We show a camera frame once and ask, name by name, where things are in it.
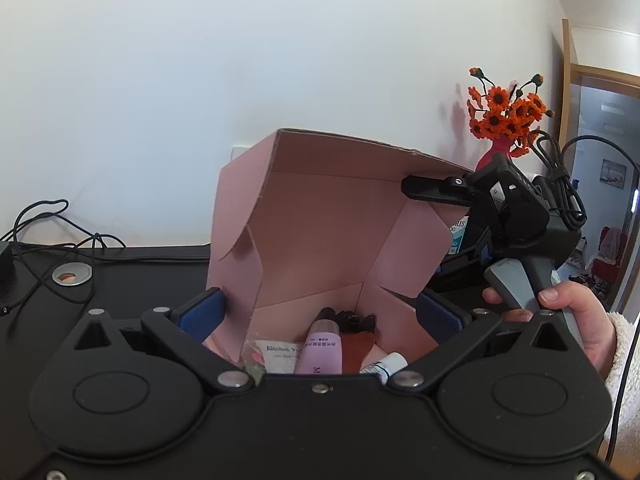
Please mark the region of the white fuzzy sleeve forearm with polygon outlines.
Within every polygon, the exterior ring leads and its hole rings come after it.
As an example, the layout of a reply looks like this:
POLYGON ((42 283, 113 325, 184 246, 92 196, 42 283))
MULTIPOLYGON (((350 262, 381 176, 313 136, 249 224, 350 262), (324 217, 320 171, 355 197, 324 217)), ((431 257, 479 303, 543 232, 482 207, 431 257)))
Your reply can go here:
MULTIPOLYGON (((628 358, 630 346, 634 339, 634 326, 630 324, 623 315, 609 313, 608 318, 615 328, 616 349, 614 352, 613 364, 605 378, 605 385, 615 402, 620 381, 628 358)), ((627 376, 624 390, 623 404, 620 409, 618 422, 618 436, 616 448, 621 448, 626 452, 639 451, 639 345, 634 347, 634 358, 627 376)))

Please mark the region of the person's right hand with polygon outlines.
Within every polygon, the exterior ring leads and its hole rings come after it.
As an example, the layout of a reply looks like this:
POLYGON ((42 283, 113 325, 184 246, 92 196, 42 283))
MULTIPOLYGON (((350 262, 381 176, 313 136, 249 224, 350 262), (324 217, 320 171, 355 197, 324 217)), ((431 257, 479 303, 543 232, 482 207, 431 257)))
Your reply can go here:
POLYGON ((587 358, 603 378, 608 376, 616 351, 615 327, 593 292, 567 281, 542 290, 538 301, 549 310, 572 311, 587 358))

